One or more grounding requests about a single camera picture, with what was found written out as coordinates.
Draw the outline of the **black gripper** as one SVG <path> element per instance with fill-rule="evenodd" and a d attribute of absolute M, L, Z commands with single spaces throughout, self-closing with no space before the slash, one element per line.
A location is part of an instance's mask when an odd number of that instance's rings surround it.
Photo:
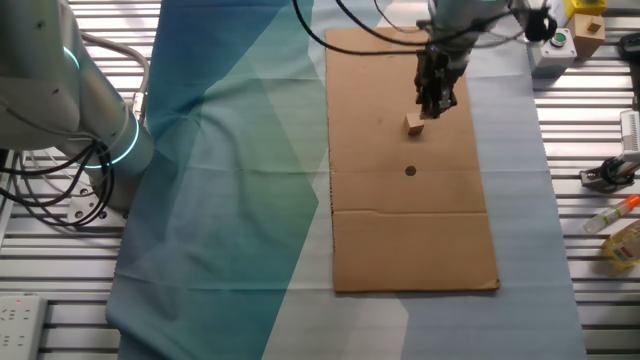
<path fill-rule="evenodd" d="M 453 88 L 464 74 L 468 65 L 467 51 L 441 51 L 426 47 L 417 54 L 417 70 L 414 78 L 420 113 L 424 118 L 439 118 L 444 112 L 457 105 Z M 434 95 L 432 92 L 439 86 Z"/>

